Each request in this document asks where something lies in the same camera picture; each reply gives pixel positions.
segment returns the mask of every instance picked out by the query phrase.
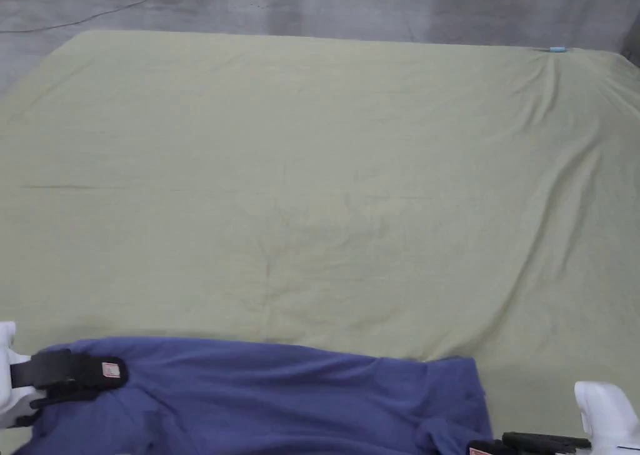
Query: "bed sheet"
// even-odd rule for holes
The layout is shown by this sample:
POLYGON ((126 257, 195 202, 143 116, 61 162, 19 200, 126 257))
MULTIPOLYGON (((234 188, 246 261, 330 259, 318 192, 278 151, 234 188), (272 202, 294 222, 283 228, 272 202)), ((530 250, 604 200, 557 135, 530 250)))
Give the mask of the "bed sheet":
POLYGON ((502 430, 640 403, 640 76, 608 52, 90 31, 0 101, 17 347, 477 359, 502 430))

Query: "wire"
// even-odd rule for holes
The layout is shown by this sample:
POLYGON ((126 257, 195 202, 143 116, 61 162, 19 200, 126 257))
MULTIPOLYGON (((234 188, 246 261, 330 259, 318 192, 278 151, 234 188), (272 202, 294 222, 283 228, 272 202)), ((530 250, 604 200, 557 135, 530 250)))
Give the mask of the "wire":
POLYGON ((45 31, 45 30, 52 30, 54 28, 60 28, 60 27, 71 27, 72 25, 80 25, 82 23, 88 22, 89 20, 93 20, 93 19, 97 19, 98 17, 105 16, 105 14, 115 13, 116 11, 125 10, 127 8, 131 8, 131 7, 136 6, 136 5, 141 5, 142 3, 146 2, 146 1, 149 1, 149 0, 140 0, 138 2, 133 2, 133 3, 130 3, 128 5, 124 5, 124 6, 121 6, 121 7, 114 8, 112 10, 101 11, 100 13, 94 13, 94 14, 92 14, 92 16, 87 17, 86 19, 79 20, 77 22, 70 22, 70 23, 60 24, 60 25, 52 25, 52 26, 49 26, 49 27, 31 28, 31 29, 27 29, 27 30, 0 30, 0 33, 33 33, 33 32, 42 32, 42 31, 45 31))

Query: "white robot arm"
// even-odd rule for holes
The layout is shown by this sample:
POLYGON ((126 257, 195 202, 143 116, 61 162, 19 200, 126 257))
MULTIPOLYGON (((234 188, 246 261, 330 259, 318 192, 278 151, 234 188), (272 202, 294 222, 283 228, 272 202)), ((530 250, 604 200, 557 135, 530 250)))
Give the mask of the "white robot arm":
POLYGON ((15 334, 14 322, 0 322, 0 429, 21 425, 23 418, 29 418, 36 412, 29 404, 46 396, 32 386, 14 387, 11 366, 31 359, 31 356, 11 349, 15 334))
POLYGON ((618 386, 579 381, 576 401, 592 455, 634 455, 640 451, 640 421, 618 386))

